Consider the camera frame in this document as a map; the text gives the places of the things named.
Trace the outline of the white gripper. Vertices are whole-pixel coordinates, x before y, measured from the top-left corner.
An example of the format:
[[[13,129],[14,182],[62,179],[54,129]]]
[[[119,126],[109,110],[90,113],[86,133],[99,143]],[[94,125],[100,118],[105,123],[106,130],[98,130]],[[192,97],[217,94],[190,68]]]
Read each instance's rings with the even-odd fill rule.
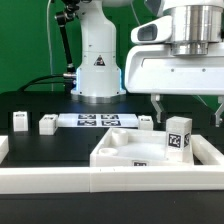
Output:
[[[211,123],[219,127],[224,112],[224,43],[210,44],[207,55],[173,56],[169,45],[133,47],[127,56],[125,87],[151,95],[158,123],[166,117],[160,94],[223,95]]]

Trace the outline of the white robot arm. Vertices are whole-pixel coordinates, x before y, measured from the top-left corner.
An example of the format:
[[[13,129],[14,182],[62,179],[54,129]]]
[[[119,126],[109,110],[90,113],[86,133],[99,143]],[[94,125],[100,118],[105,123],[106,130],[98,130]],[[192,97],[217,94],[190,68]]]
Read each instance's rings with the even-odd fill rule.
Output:
[[[125,74],[116,65],[116,28],[105,7],[133,0],[81,0],[82,63],[77,69],[77,98],[106,102],[123,93],[144,93],[158,114],[162,94],[215,95],[224,113],[224,41],[221,37],[224,0],[144,0],[155,20],[134,28],[135,46],[126,58]]]

